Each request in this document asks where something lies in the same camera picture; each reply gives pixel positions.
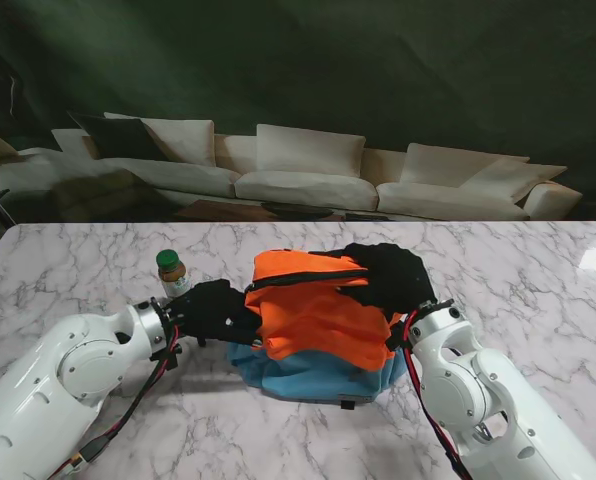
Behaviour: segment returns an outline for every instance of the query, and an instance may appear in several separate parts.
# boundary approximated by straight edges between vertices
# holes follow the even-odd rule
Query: zipper
[[[260,290],[265,287],[286,287],[296,283],[318,282],[322,280],[335,280],[338,278],[365,277],[367,270],[346,270],[344,272],[299,272],[286,273],[273,277],[265,277],[252,282],[245,293]]]

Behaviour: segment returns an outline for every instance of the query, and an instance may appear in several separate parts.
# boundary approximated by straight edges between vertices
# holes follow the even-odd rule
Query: black cable
[[[453,447],[451,446],[451,444],[445,437],[442,430],[440,430],[440,427],[431,418],[431,416],[427,412],[427,409],[425,408],[424,404],[422,403],[422,398],[420,398],[420,392],[418,391],[417,388],[415,388],[414,371],[412,371],[415,367],[414,367],[413,363],[410,365],[410,363],[406,359],[406,355],[405,355],[405,365],[407,366],[407,371],[409,372],[409,377],[411,378],[411,381],[414,384],[414,391],[416,392],[416,395],[418,396],[418,401],[420,402],[422,411],[425,414],[425,417],[427,418],[429,425],[431,426],[432,430],[434,431],[434,434],[436,435],[438,442],[440,443],[443,450],[445,451],[445,455],[447,456],[447,459],[449,460],[449,463],[451,464],[453,471],[462,480],[471,480],[471,475],[465,468],[464,464],[462,463],[462,460],[460,460],[460,457],[458,456],[457,453],[454,455]]]
[[[93,440],[90,440],[84,447],[80,449],[78,454],[84,461],[93,462],[103,452],[107,445],[109,445],[109,443],[116,437],[116,435],[118,435],[118,432],[120,432],[120,430],[127,424],[136,408],[138,408],[138,405],[140,404],[143,397],[162,376],[160,372],[164,372],[164,368],[166,366],[167,361],[169,360],[169,357],[171,355],[175,355],[173,350],[177,341],[178,327],[174,327],[174,333],[169,338],[169,342],[167,342],[165,351],[162,353],[160,359],[158,360],[158,363],[149,375],[149,378],[147,378],[143,386],[140,388],[140,391],[138,392],[134,400],[131,402],[131,405],[129,405],[127,411],[123,414],[120,420],[118,420],[113,425],[113,427],[111,427],[102,435],[94,438]]]
[[[144,385],[142,386],[142,388],[136,395],[136,398],[134,398],[134,401],[131,402],[131,405],[129,405],[129,408],[127,409],[125,414],[120,418],[120,420],[118,420],[118,422],[116,422],[116,424],[107,433],[105,433],[105,436],[108,437],[109,440],[113,439],[116,435],[118,435],[118,432],[127,424],[127,422],[133,415],[136,408],[138,408],[140,401],[143,399],[143,397],[147,394],[149,389],[155,383],[156,377],[158,377],[158,373],[164,367],[165,363],[169,359],[169,355],[173,354],[172,353],[173,346],[176,343],[176,341],[178,340],[178,327],[174,327],[174,328],[175,328],[175,333],[169,339],[169,343],[167,343],[167,347],[166,347],[166,352],[163,353],[163,355],[158,360],[158,363],[156,364],[156,368],[153,369],[153,371],[151,372],[151,375],[149,375],[149,378],[147,379],[147,381],[144,383]]]

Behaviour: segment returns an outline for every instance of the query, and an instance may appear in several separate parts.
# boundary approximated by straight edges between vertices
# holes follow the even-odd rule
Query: white marble surface
[[[155,256],[195,282],[244,288],[270,248],[397,242],[423,256],[487,346],[506,352],[596,456],[596,223],[21,225],[0,241],[0,376],[56,319],[161,294]],[[455,478],[403,377],[355,411],[247,388],[224,345],[183,340],[169,372],[81,479]],[[151,365],[113,392],[94,430],[128,406]]]

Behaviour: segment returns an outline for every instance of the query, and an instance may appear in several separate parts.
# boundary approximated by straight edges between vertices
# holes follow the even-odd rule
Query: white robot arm
[[[0,379],[0,480],[46,480],[92,461],[117,435],[142,396],[177,365],[188,335],[260,345],[258,317],[227,280],[196,285],[166,307],[152,298],[112,316],[60,320]],[[157,360],[123,417],[70,458],[111,390],[140,360]]]
[[[422,404],[473,480],[596,480],[587,449],[505,355],[478,343],[456,308],[433,311],[408,331],[422,366]],[[445,358],[446,349],[459,356]],[[494,438],[483,424],[499,413],[508,424]]]
[[[58,322],[0,379],[0,480],[46,480],[73,453],[127,369],[166,345],[148,302],[109,317]]]

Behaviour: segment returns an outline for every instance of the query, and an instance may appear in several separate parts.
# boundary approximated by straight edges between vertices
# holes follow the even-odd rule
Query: white sofa
[[[257,145],[260,143],[257,136],[215,135],[213,143],[216,166],[212,167],[128,158],[97,160],[92,139],[83,130],[60,129],[53,130],[53,134],[63,152],[72,159],[128,170],[181,207],[199,198],[211,198],[227,202],[274,201],[324,206],[338,211],[371,212],[394,219],[559,220],[582,197],[574,190],[549,181],[533,186],[527,192],[528,195],[523,195],[522,201],[515,203],[511,199],[497,198],[479,189],[465,189],[460,184],[447,186],[421,183],[419,176],[414,175],[412,178],[407,169],[407,153],[362,148],[362,144],[360,164],[343,166],[342,171],[323,162],[310,164],[309,156],[304,159],[307,166],[300,164],[299,168],[307,171],[283,171],[275,166],[269,170],[270,167],[266,164],[268,160],[258,154]],[[354,143],[353,138],[348,143],[348,148],[358,148],[358,142]],[[282,157],[281,147],[282,144],[264,146],[276,148],[272,151],[278,152]],[[451,150],[449,153],[452,155],[455,152],[459,156],[461,152],[476,155],[475,163],[471,159],[466,167],[465,172],[469,176],[485,165],[479,163],[482,159],[479,160],[478,155],[491,157],[490,154],[477,152],[442,150]],[[516,159],[520,163],[528,160],[526,157],[505,158]],[[282,159],[280,163],[280,168],[284,168]],[[456,178],[455,173],[447,173]],[[424,175],[422,180],[429,182]]]
[[[43,148],[0,159],[0,203],[19,223],[145,221],[171,208],[130,171]]]

